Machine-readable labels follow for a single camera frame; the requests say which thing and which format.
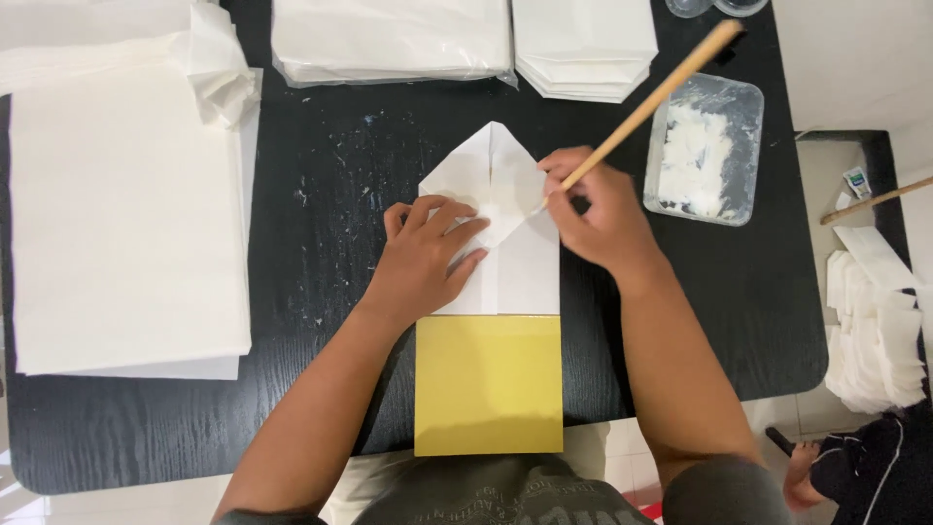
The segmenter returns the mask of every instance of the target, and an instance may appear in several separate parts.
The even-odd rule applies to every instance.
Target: plastic bag
[[[518,87],[508,0],[274,0],[272,64],[293,88],[488,77]]]

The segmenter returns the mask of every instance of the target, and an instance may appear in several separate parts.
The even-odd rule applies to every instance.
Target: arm
[[[541,161],[549,172],[545,192],[591,151],[561,149]],[[554,192],[548,210],[564,245],[603,266],[619,286],[629,385],[661,484],[719,454],[761,463],[738,397],[654,240],[631,178],[601,163],[568,193],[586,197],[590,209],[580,216],[568,194]]]
[[[456,298],[486,255],[473,251],[448,276],[453,255],[489,221],[445,232],[455,218],[474,216],[470,206],[439,195],[385,212],[388,240],[366,293],[259,428],[214,520],[234,509],[320,512],[350,457],[392,346],[416,320]]]

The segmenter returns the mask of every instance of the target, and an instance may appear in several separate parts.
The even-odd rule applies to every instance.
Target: small packet
[[[849,184],[849,188],[856,194],[856,199],[871,197],[869,180],[865,178],[865,171],[861,166],[850,169],[842,174],[842,178]]]

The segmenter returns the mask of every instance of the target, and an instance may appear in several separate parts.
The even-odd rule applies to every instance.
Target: plastic-wrapped paper stack
[[[925,399],[917,355],[923,312],[903,289],[916,279],[873,226],[834,228],[849,251],[827,263],[827,305],[838,325],[827,327],[826,386],[851,410],[878,413]]]
[[[288,85],[500,77],[513,83],[508,0],[274,0]]]
[[[0,0],[26,375],[236,379],[261,70],[195,0]]]
[[[546,98],[620,103],[658,54],[650,0],[512,0],[515,69]]]

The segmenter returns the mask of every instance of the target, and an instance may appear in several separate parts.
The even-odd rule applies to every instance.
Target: hand
[[[632,178],[599,163],[567,192],[560,191],[561,181],[590,153],[588,147],[558,149],[538,163],[538,169],[548,172],[544,187],[548,211],[564,245],[608,270],[623,297],[642,293],[650,289],[657,270],[669,264],[638,204]],[[572,196],[590,201],[590,209],[582,216],[570,204]]]
[[[435,208],[437,213],[429,219]],[[455,267],[448,266],[457,251],[489,226],[489,220],[470,220],[447,230],[456,218],[476,214],[471,206],[442,195],[418,197],[410,206],[392,205],[384,215],[388,239],[383,256],[360,305],[404,330],[456,299],[487,252],[475,249]]]

